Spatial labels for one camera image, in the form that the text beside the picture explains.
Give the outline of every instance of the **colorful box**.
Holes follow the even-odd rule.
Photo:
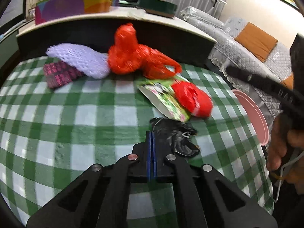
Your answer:
[[[119,0],[42,0],[35,8],[36,25],[67,16],[108,12]]]

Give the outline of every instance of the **green and white tablecloth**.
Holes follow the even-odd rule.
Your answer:
[[[54,61],[21,62],[0,90],[0,191],[23,224],[90,165],[131,153],[149,120],[162,116],[137,89],[140,73],[82,77],[52,91],[42,67]],[[190,120],[201,154],[189,162],[211,164],[272,213],[266,161],[245,110],[220,76],[182,67],[214,103],[212,117]],[[177,227],[171,185],[133,184],[127,218],[129,227]]]

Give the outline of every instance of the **orange cushion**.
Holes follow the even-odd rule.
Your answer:
[[[281,82],[281,84],[289,89],[293,89],[293,73],[289,77],[287,77],[285,80]]]
[[[265,33],[252,23],[245,26],[243,31],[235,38],[235,41],[249,50],[262,63],[265,62],[278,42],[273,36]]]

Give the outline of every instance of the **gray quilted sofa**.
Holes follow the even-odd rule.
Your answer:
[[[217,44],[215,44],[208,58],[214,65],[218,66],[219,70],[224,73],[227,80],[236,89],[245,92],[253,99],[261,109],[271,130],[274,117],[280,113],[279,101],[249,84],[227,76],[225,66],[232,63],[241,69],[280,82],[291,74],[289,49],[278,42],[266,61],[262,63],[250,51],[234,40],[248,21],[241,18],[229,18],[226,23],[223,23],[190,6],[183,9],[180,16],[217,40]]]

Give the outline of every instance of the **crumpled black plastic bag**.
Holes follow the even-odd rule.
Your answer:
[[[150,123],[158,142],[170,146],[172,153],[188,158],[199,154],[199,146],[189,140],[191,135],[197,134],[197,130],[189,123],[162,117],[152,118]]]

